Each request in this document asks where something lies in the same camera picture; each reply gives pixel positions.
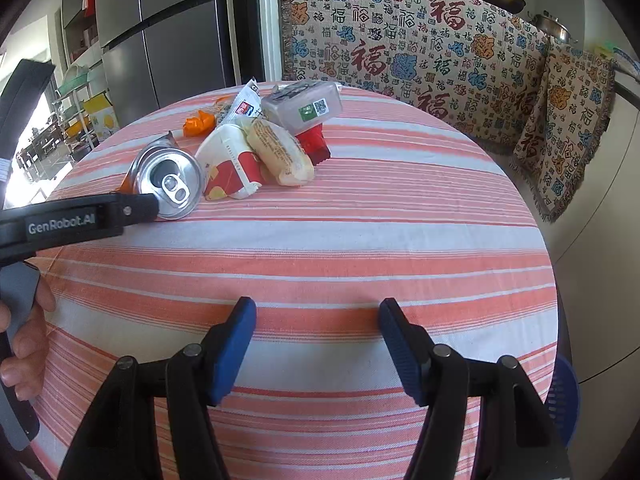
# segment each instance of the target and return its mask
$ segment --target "human hand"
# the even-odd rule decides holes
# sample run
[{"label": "human hand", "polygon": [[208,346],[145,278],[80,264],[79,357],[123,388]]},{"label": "human hand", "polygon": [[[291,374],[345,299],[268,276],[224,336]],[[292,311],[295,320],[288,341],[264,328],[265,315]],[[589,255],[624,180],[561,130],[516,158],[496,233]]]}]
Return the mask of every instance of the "human hand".
[{"label": "human hand", "polygon": [[[18,400],[30,400],[38,396],[44,385],[44,365],[49,353],[47,325],[44,310],[53,312],[56,298],[49,285],[40,277],[31,313],[12,341],[15,357],[9,357],[0,365],[0,378],[8,386],[15,386]],[[11,323],[9,308],[0,301],[0,332]]]}]

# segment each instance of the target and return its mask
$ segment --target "patterned cloth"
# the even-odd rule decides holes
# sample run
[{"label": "patterned cloth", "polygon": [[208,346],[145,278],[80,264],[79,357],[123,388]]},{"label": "patterned cloth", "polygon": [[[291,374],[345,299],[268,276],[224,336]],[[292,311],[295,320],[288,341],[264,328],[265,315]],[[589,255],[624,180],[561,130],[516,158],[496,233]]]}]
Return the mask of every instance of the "patterned cloth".
[{"label": "patterned cloth", "polygon": [[[269,91],[273,84],[260,85]],[[116,189],[136,153],[226,89],[157,111],[85,157],[54,198]],[[554,274],[513,184],[473,141],[415,107],[342,89],[332,158],[305,187],[201,200],[180,221],[41,252],[58,300],[34,448],[53,476],[117,357],[166,358],[239,296],[257,327],[236,385],[210,410],[231,478],[402,478],[425,411],[404,394],[376,323],[394,296],[411,322],[469,358],[521,359],[542,397],[556,356]],[[202,142],[178,136],[194,153]],[[458,478],[473,465],[470,399]],[[156,403],[166,480],[177,480]]]},{"label": "patterned cloth", "polygon": [[513,153],[543,218],[565,210],[609,112],[608,62],[482,0],[280,3],[285,79],[339,80],[418,107]]}]

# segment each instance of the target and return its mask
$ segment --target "blue basket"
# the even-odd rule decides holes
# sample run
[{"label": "blue basket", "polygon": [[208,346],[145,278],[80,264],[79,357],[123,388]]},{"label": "blue basket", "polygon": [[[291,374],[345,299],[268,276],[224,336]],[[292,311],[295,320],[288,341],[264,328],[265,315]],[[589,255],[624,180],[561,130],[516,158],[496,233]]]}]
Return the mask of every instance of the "blue basket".
[{"label": "blue basket", "polygon": [[564,446],[568,447],[580,413],[580,386],[574,369],[560,354],[556,354],[556,366],[545,406],[556,425],[560,439]]}]

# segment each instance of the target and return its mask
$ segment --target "dining table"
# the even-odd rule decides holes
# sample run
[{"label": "dining table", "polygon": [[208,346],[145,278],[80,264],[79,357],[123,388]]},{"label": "dining table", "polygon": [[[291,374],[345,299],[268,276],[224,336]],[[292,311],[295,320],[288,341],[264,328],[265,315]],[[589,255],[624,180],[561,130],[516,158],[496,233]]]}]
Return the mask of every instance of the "dining table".
[{"label": "dining table", "polygon": [[[259,84],[267,95],[274,83]],[[155,111],[102,142],[50,200],[111,192],[136,154],[233,96],[221,89]],[[558,302],[545,243],[503,170],[475,142],[411,105],[342,87],[323,133],[331,158],[302,187],[266,185],[177,221],[41,251],[57,299],[34,402],[32,447],[56,477],[116,360],[171,357],[225,321],[241,296],[257,324],[235,385],[209,409],[234,479],[401,479],[425,408],[402,389],[376,315],[396,298],[412,323],[466,358],[516,356],[544,400]],[[456,478],[471,475],[480,401],[468,400]],[[177,480],[166,401],[156,399],[165,480]]]}]

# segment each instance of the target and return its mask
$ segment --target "screw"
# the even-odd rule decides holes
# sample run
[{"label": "screw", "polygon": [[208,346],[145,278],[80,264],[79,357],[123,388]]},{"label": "screw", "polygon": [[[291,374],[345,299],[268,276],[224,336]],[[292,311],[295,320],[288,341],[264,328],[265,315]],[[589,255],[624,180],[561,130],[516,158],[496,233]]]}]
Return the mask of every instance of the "screw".
[{"label": "screw", "polygon": [[116,364],[118,365],[118,368],[120,370],[128,370],[133,366],[133,357],[131,357],[130,355],[125,355],[124,357],[118,359]]},{"label": "screw", "polygon": [[451,355],[451,348],[447,345],[437,344],[433,347],[433,353],[438,357],[449,357]]},{"label": "screw", "polygon": [[200,352],[202,352],[202,346],[200,346],[198,343],[190,343],[182,350],[182,353],[187,357],[196,357],[196,355],[199,355]]},{"label": "screw", "polygon": [[502,364],[502,366],[508,368],[509,370],[513,370],[518,366],[518,360],[511,355],[503,355],[500,358],[500,363]]}]

